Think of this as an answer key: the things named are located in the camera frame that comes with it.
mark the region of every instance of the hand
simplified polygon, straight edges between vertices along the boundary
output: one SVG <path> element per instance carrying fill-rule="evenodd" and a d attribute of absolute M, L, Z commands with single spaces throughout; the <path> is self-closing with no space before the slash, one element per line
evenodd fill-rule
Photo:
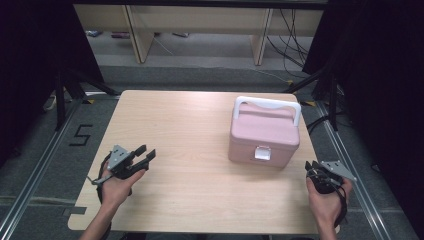
<path fill-rule="evenodd" d="M 100 239 L 103 236 L 116 211 L 118 211 L 119 206 L 127 199 L 131 187 L 144 175 L 145 172 L 146 170 L 138 171 L 125 180 L 112 177 L 103 183 L 102 205 L 90 225 L 80 237 L 80 240 Z M 102 177 L 110 174 L 111 172 L 105 167 Z"/>
<path fill-rule="evenodd" d="M 334 223 L 341 211 L 340 197 L 336 192 L 330 194 L 320 194 L 310 178 L 306 178 L 306 187 L 309 192 L 309 207 L 315 217 L 318 231 L 322 240 L 336 239 Z M 340 193 L 346 194 L 345 198 L 349 202 L 349 194 L 352 191 L 352 182 L 343 178 L 343 185 Z"/>
<path fill-rule="evenodd" d="M 105 169 L 103 170 L 102 177 L 110 175 L 111 172 L 106 169 L 107 162 L 105 164 Z M 102 205 L 108 205 L 113 207 L 119 207 L 128 197 L 132 185 L 137 182 L 146 172 L 146 170 L 141 170 L 131 177 L 122 180 L 116 177 L 112 177 L 102 186 Z"/>

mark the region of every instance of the white handle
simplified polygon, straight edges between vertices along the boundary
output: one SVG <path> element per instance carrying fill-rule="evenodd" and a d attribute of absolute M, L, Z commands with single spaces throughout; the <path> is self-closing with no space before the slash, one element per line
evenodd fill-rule
<path fill-rule="evenodd" d="M 234 104 L 233 119 L 238 119 L 240 104 L 244 102 L 250 102 L 259 107 L 272 108 L 272 109 L 277 109 L 281 107 L 292 107 L 296 110 L 296 114 L 293 120 L 293 125 L 295 127 L 299 126 L 301 108 L 300 108 L 300 104 L 297 102 L 288 102 L 288 101 L 281 101 L 281 100 L 240 96 L 240 97 L 237 97 L 236 102 Z"/>

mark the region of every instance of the table top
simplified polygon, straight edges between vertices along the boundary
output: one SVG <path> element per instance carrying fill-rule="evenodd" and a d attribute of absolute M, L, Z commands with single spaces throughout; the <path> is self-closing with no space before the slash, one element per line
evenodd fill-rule
<path fill-rule="evenodd" d="M 118 144 L 156 149 L 150 170 L 113 219 L 112 229 L 134 232 L 316 233 L 305 185 L 305 161 L 315 152 L 305 122 L 300 146 L 281 169 L 228 160 L 229 131 L 238 96 L 297 101 L 292 94 L 125 91 L 110 120 L 89 176 Z M 84 230 L 100 203 L 87 180 L 68 226 Z"/>

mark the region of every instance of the cable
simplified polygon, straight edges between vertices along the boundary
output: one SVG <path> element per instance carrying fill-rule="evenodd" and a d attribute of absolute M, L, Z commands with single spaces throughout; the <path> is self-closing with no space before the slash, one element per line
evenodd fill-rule
<path fill-rule="evenodd" d="M 288 24 L 288 22 L 287 22 L 286 18 L 284 17 L 284 14 L 283 14 L 282 9 L 280 9 L 280 13 L 281 13 L 281 16 L 283 17 L 283 20 L 284 20 L 284 23 L 286 24 L 287 29 L 289 30 L 289 41 L 286 43 L 286 46 L 287 46 L 287 45 L 289 45 L 289 43 L 290 43 L 290 39 L 291 39 L 291 38 L 293 38 L 293 41 L 295 42 L 296 47 L 297 47 L 297 50 L 295 50 L 295 51 L 297 51 L 297 52 L 298 52 L 299 57 L 300 57 L 300 59 L 301 59 L 301 60 L 302 60 L 302 62 L 303 62 L 303 59 L 305 59 L 305 60 L 306 60 L 306 58 L 305 58 L 305 56 L 303 56 L 303 52 L 301 51 L 301 49 L 302 49 L 303 51 L 305 51 L 306 53 L 307 53 L 308 51 L 307 51 L 305 48 L 303 48 L 303 47 L 299 44 L 299 42 L 297 41 L 297 36 L 296 36 L 296 25 L 295 25 L 295 20 L 296 20 L 296 10 L 292 9 L 292 27 L 291 27 L 291 28 L 290 28 L 290 26 L 289 26 L 289 24 Z"/>

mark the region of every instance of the box latch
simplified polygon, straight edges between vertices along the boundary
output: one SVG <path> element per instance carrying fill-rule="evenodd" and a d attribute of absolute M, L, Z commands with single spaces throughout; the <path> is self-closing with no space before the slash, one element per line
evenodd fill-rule
<path fill-rule="evenodd" d="M 260 161 L 268 161 L 271 159 L 271 148 L 258 146 L 255 150 L 255 159 Z"/>

